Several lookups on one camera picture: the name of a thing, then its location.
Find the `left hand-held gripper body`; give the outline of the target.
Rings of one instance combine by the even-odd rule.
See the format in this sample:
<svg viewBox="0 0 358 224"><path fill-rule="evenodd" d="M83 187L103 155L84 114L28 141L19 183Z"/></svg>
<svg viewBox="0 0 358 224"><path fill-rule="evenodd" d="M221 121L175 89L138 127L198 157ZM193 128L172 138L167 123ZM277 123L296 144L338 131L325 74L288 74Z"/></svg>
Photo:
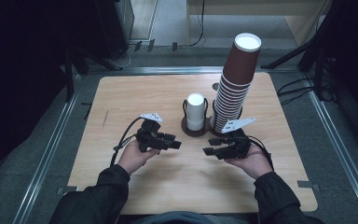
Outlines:
<svg viewBox="0 0 358 224"><path fill-rule="evenodd" d="M168 143L164 139L165 134L160 133L160 123L163 121L158 113L142 114L144 119L141 128L137 131L135 137L139 143L142 152L146 152L149 148L167 149Z"/></svg>

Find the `stack of brown ripple cups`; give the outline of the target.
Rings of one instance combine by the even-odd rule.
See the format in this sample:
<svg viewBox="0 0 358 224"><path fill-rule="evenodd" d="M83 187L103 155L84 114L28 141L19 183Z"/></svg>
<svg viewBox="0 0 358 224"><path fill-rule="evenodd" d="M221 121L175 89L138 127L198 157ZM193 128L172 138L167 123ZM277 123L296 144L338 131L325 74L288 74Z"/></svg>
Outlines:
<svg viewBox="0 0 358 224"><path fill-rule="evenodd" d="M244 100L254 79L261 45L261 39L254 34L242 33L234 38L213 101L210 125L216 133L222 133L229 120L241 116Z"/></svg>

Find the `black cabinet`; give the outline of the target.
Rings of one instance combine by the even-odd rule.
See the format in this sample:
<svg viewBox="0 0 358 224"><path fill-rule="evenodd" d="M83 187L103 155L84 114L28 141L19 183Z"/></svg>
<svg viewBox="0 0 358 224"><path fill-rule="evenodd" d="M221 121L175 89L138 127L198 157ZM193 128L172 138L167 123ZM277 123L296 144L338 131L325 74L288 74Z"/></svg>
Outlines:
<svg viewBox="0 0 358 224"><path fill-rule="evenodd" d="M130 42L134 23L131 0L94 0L102 23L108 56L116 57Z"/></svg>

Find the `brown double cup holder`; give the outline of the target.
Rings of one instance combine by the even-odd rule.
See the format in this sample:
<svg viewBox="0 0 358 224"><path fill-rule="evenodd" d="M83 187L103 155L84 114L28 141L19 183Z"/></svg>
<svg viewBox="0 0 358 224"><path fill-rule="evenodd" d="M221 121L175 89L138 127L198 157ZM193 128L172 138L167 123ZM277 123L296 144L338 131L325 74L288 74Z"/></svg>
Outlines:
<svg viewBox="0 0 358 224"><path fill-rule="evenodd" d="M205 98L206 104L205 104L205 111L204 111L204 116L205 116L204 127L199 131L195 131L195 132L190 131L187 128L187 124L186 124L186 99L182 103L182 109L183 109L184 117L182 118L182 121L181 121L181 128L182 128L182 131L185 134L187 134L188 136L192 136L192 137L200 137L200 136L205 135L206 133L212 133L213 135L216 135L216 136L223 136L224 135L223 133L221 133L221 131L218 132L214 128L214 126L211 125L211 119L207 117L209 102L208 102L208 100L206 98Z"/></svg>

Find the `person's blue-grey clothing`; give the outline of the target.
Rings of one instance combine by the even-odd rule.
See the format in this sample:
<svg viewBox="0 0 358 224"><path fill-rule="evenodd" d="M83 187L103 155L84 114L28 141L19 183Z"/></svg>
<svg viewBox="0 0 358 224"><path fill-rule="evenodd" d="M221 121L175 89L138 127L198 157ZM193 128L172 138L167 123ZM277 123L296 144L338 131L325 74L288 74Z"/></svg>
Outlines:
<svg viewBox="0 0 358 224"><path fill-rule="evenodd" d="M174 211L142 217L131 224L251 224L249 220L232 216L202 215L188 211Z"/></svg>

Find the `light wooden desk frame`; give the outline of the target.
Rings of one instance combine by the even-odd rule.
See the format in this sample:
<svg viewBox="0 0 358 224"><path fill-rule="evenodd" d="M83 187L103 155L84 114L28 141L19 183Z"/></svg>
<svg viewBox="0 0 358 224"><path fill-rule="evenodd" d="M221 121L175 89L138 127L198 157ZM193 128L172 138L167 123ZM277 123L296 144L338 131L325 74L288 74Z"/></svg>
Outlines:
<svg viewBox="0 0 358 224"><path fill-rule="evenodd" d="M333 0L186 0L186 30L190 38L191 15L284 16L298 46L331 7Z"/></svg>

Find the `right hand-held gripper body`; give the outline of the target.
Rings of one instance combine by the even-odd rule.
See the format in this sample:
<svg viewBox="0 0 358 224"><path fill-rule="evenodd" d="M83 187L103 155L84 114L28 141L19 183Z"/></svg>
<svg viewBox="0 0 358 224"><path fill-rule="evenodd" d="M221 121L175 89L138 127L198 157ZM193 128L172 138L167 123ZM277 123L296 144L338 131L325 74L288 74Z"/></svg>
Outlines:
<svg viewBox="0 0 358 224"><path fill-rule="evenodd" d="M251 145L249 137L244 133L242 127L255 121L255 117L245 119L228 120L222 128L221 133L225 136L222 142L227 144L223 147L222 159L242 159L244 158Z"/></svg>

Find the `stack of white paper cups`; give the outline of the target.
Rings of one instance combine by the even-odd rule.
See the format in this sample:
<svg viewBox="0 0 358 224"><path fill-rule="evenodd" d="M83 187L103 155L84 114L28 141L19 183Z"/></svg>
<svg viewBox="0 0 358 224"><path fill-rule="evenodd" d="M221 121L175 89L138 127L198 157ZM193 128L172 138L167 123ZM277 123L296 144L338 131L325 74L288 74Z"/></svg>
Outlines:
<svg viewBox="0 0 358 224"><path fill-rule="evenodd" d="M204 127L205 98L198 92L192 92L186 99L186 124L190 131L199 131Z"/></svg>

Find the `person's right hand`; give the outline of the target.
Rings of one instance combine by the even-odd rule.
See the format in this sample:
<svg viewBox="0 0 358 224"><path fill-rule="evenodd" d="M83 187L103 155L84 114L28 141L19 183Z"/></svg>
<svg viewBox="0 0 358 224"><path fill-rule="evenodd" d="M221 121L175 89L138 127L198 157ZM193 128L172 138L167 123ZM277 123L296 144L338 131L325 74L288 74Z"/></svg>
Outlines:
<svg viewBox="0 0 358 224"><path fill-rule="evenodd" d="M244 159L228 159L226 163L241 168L253 179L272 172L268 159L264 156L260 147L251 145Z"/></svg>

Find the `person's left hand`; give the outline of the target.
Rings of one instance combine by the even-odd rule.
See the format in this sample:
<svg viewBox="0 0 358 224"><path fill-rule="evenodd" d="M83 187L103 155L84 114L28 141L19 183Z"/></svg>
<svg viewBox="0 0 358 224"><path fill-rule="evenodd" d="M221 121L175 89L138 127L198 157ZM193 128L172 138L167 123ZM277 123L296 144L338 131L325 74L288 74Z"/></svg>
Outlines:
<svg viewBox="0 0 358 224"><path fill-rule="evenodd" d="M153 148L142 152L139 148L138 141L133 140L126 145L117 164L122 167L128 175L132 175L144 166L149 159L158 154L159 150Z"/></svg>

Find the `black tripod stand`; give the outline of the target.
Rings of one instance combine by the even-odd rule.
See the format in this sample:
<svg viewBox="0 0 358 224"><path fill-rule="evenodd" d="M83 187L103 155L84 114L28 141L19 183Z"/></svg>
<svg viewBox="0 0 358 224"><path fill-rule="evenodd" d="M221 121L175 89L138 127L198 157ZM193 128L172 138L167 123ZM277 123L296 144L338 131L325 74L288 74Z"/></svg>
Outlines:
<svg viewBox="0 0 358 224"><path fill-rule="evenodd" d="M264 67L273 69L297 55L302 56L299 70L308 71L316 66L313 90L320 100L324 99L322 79L326 63L332 65L333 74L358 99L358 0L333 0L308 42Z"/></svg>

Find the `metal floor rail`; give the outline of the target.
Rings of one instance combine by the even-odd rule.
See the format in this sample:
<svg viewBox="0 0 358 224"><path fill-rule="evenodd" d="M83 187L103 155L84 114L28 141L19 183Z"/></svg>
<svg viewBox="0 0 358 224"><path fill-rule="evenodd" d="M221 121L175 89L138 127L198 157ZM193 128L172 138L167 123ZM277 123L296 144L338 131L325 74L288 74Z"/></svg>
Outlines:
<svg viewBox="0 0 358 224"><path fill-rule="evenodd" d="M348 148L345 146L332 117L325 107L325 103L320 101L315 93L310 94L310 99L337 154L337 158L349 179L351 188L358 199L358 167L355 165Z"/></svg>
<svg viewBox="0 0 358 224"><path fill-rule="evenodd" d="M53 132L48 140L48 143L45 147L45 151L41 157L40 162L37 165L37 168L34 172L34 175L29 183L24 197L21 200L21 205L14 217L12 224L26 224L28 217L30 216L34 203L37 199L37 196L42 188L44 180L47 176L48 169L52 163L53 157L57 150L58 144L62 139L62 134L66 127L66 124L70 118L70 115L74 109L76 99L78 97L80 85L83 82L83 77L81 75L75 76L75 92L74 95L69 98L69 100L64 104L62 112L59 116L59 119L53 129Z"/></svg>

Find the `black metal stand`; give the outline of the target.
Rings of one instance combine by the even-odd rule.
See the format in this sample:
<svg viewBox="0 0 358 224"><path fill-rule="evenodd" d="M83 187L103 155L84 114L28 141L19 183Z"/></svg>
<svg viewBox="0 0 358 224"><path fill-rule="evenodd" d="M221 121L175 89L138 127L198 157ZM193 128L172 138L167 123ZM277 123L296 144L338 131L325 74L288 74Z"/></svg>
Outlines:
<svg viewBox="0 0 358 224"><path fill-rule="evenodd" d="M66 102L69 102L75 92L72 62L69 49L64 53L64 59L64 73L66 79Z"/></svg>

